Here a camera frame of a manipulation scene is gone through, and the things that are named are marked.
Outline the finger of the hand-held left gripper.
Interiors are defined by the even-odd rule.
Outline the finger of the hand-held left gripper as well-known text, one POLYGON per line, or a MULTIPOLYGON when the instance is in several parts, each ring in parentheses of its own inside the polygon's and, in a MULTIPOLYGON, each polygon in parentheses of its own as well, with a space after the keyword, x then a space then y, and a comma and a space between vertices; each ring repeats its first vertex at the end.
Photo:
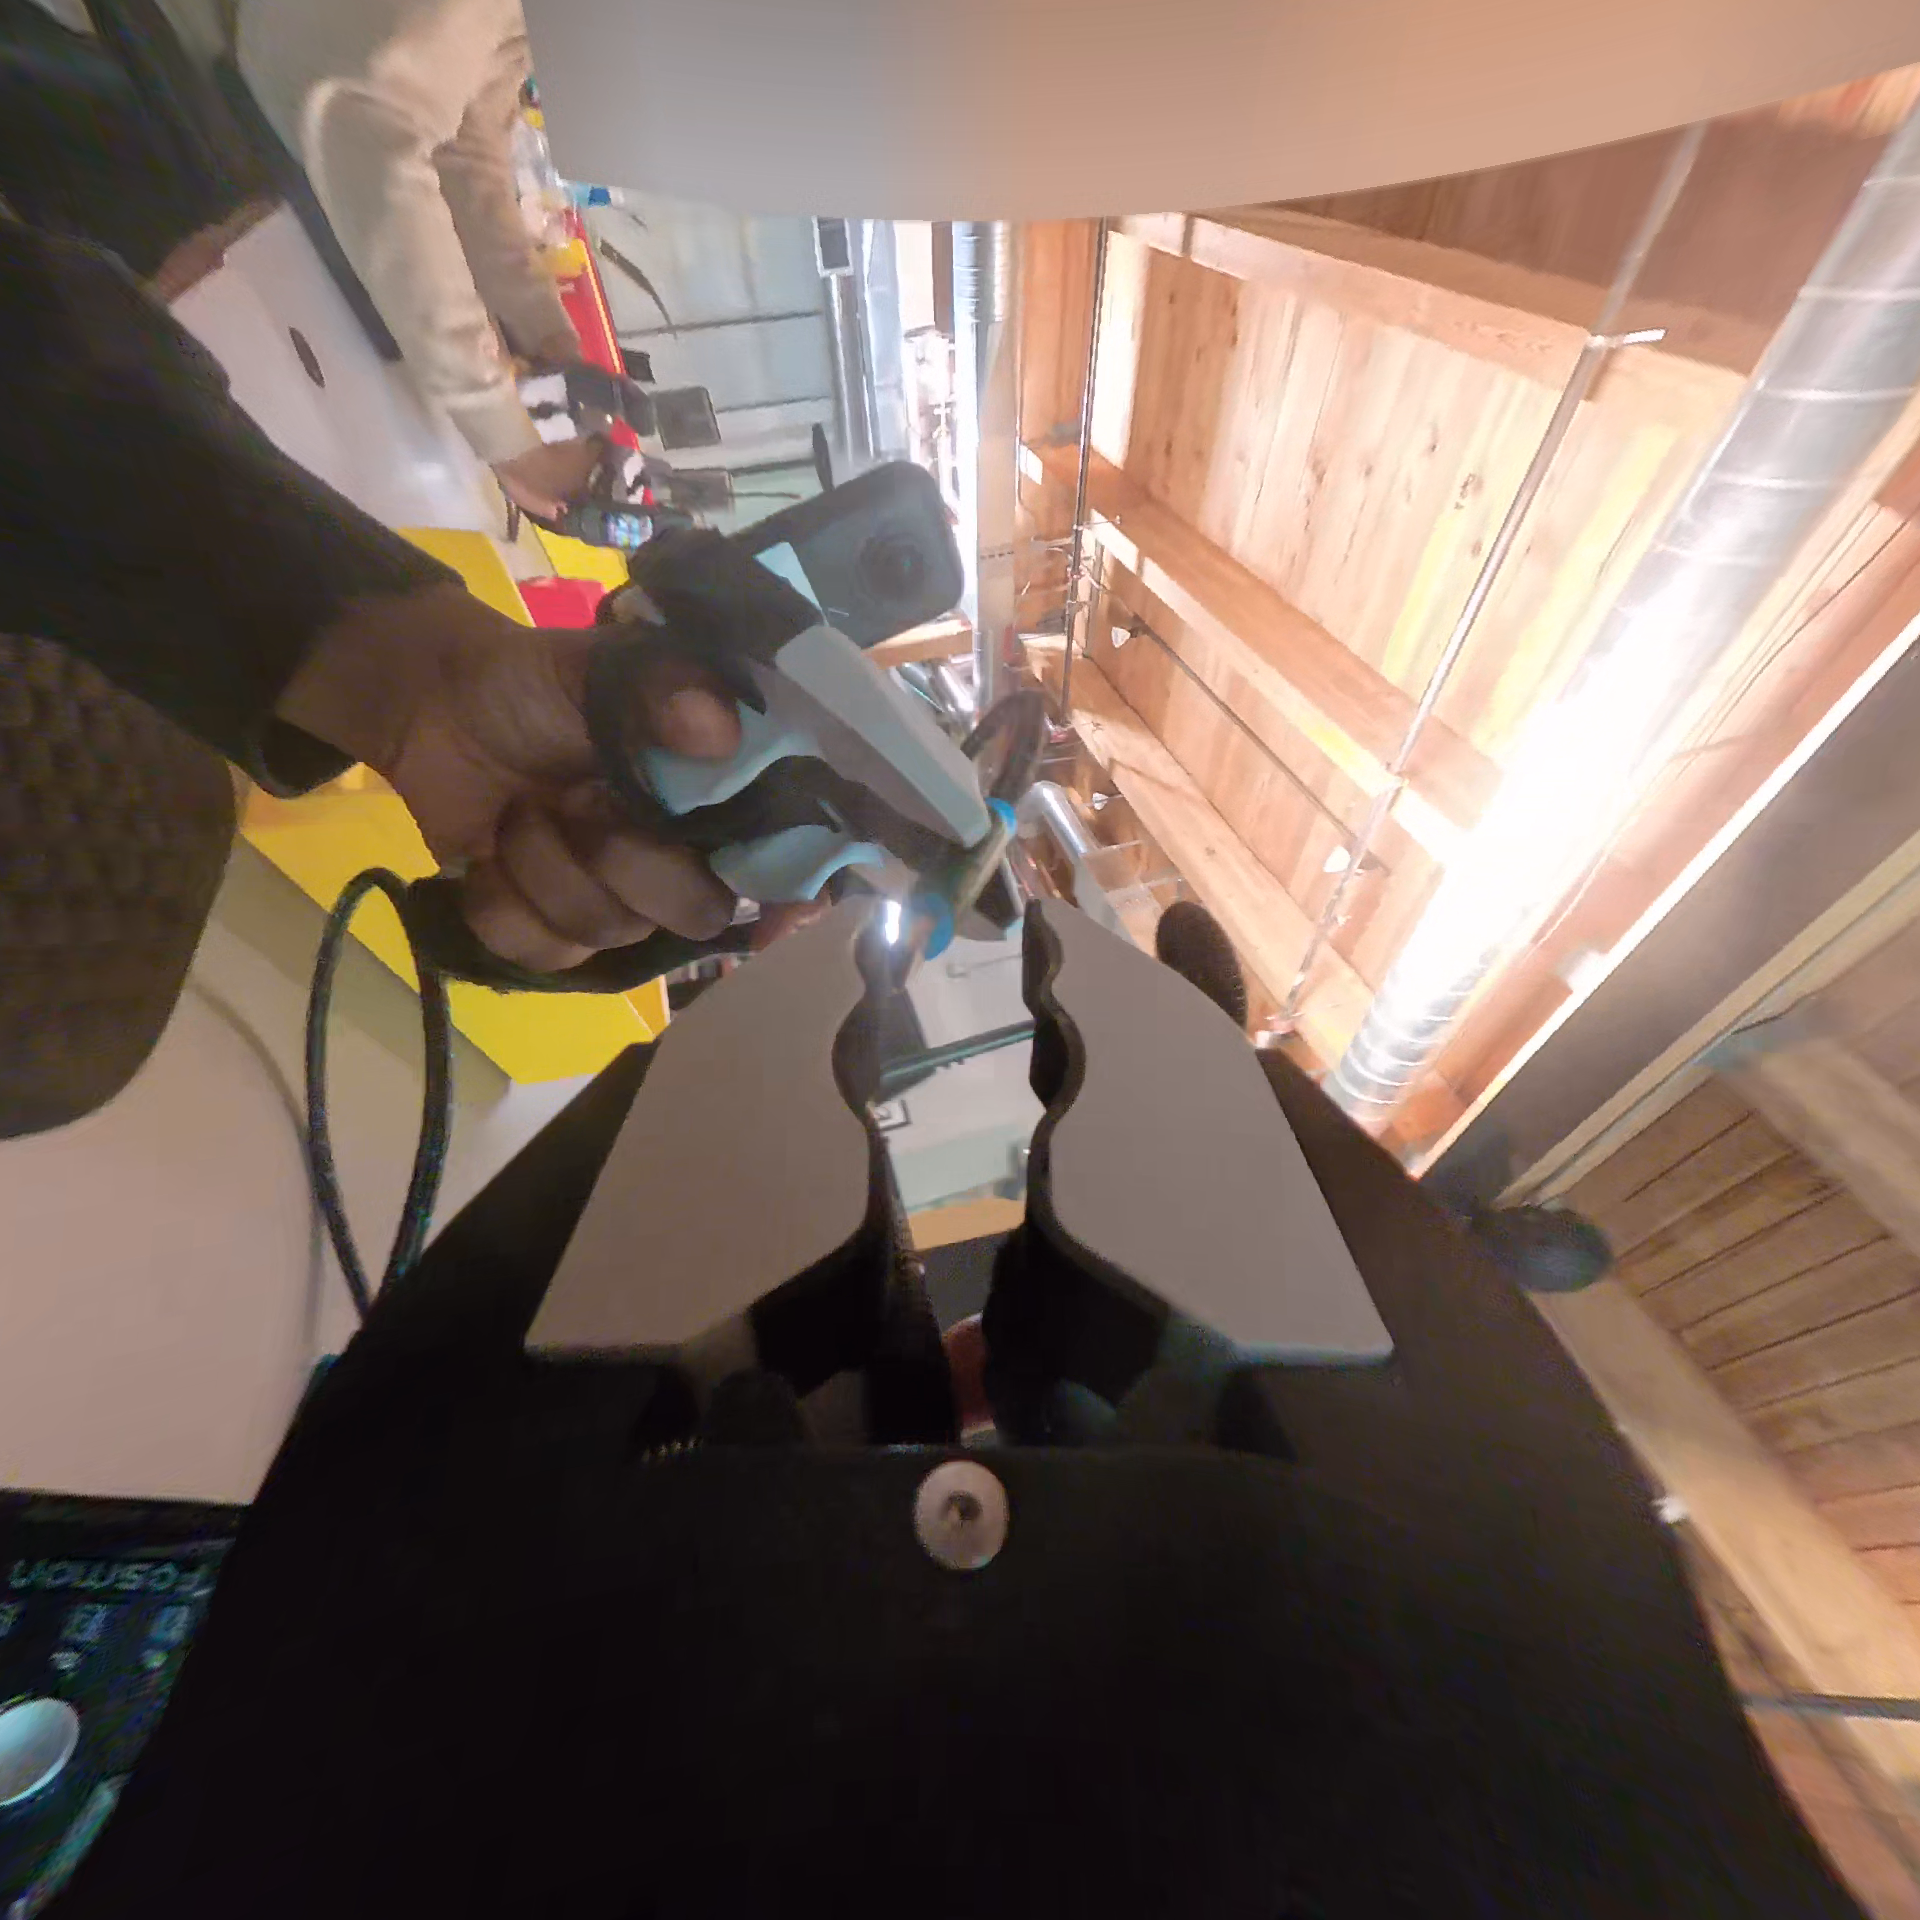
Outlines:
POLYGON ((756 666, 756 783, 905 867, 942 867, 997 828, 969 757, 847 636, 808 627, 756 666))
POLYGON ((987 857, 983 841, 967 845, 935 837, 914 857, 884 857, 884 944, 949 947, 990 944, 1014 929, 1022 897, 1007 865, 1007 847, 987 857))

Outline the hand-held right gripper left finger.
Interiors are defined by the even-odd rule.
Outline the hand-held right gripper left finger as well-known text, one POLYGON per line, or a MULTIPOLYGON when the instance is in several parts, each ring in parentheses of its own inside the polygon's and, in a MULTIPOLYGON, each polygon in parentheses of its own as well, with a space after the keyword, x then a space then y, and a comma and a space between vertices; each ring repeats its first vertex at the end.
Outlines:
POLYGON ((673 1015, 526 1332, 529 1351, 693 1351, 842 1252, 868 1130, 833 1049, 871 904, 836 904, 673 1015))

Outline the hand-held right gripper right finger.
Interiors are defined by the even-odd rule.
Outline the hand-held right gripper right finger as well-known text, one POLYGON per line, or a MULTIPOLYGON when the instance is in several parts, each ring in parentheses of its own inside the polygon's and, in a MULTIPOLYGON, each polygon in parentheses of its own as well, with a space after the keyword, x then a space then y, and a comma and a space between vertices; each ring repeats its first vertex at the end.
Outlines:
POLYGON ((1040 1103, 1024 1227, 1061 1365, 1153 1365, 1171 1324, 1240 1357, 1381 1365, 1393 1340, 1230 1014, 1061 899, 1022 925, 1040 1103))

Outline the person's left forearm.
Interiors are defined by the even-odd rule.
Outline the person's left forearm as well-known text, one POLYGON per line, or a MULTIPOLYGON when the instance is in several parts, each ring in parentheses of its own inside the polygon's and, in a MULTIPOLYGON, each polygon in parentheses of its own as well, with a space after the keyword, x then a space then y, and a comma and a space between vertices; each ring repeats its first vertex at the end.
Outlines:
POLYGON ((280 796, 351 757, 276 716, 348 606, 455 575, 281 451, 121 267, 1 223, 1 625, 280 796))

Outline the person's left hand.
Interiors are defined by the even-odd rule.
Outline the person's left hand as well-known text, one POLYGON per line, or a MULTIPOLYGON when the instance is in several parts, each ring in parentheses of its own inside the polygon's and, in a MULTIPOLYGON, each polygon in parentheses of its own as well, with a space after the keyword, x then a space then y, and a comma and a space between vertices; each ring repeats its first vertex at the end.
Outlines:
POLYGON ((350 601, 278 696, 278 719, 370 767, 453 874, 494 958, 537 974, 654 933, 711 942, 736 896, 626 820, 583 716, 591 638, 431 586, 350 601))

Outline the black textured rounded object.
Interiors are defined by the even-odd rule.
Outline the black textured rounded object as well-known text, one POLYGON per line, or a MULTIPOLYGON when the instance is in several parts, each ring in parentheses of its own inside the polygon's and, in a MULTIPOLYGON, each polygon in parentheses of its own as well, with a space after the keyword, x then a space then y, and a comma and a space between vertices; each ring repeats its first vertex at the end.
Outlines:
POLYGON ((139 1074, 234 826, 222 755, 71 651, 1 638, 1 1139, 86 1119, 139 1074))

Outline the dark printed packaging box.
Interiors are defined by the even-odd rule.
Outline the dark printed packaging box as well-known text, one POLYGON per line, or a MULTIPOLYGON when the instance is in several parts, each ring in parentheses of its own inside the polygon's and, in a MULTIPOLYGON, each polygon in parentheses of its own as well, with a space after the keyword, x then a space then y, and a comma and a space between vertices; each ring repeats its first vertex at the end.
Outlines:
POLYGON ((244 1522, 227 1502, 1 1494, 1 1913, 104 1831, 244 1522))

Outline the silver ventilation duct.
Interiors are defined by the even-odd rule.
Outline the silver ventilation duct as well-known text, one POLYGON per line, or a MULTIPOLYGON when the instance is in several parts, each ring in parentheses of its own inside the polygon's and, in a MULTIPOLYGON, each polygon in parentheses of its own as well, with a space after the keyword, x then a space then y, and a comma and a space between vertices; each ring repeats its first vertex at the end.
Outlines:
POLYGON ((1378 1130, 1551 916, 1916 391, 1918 115, 1888 134, 1710 449, 1523 734, 1324 1087, 1378 1130))

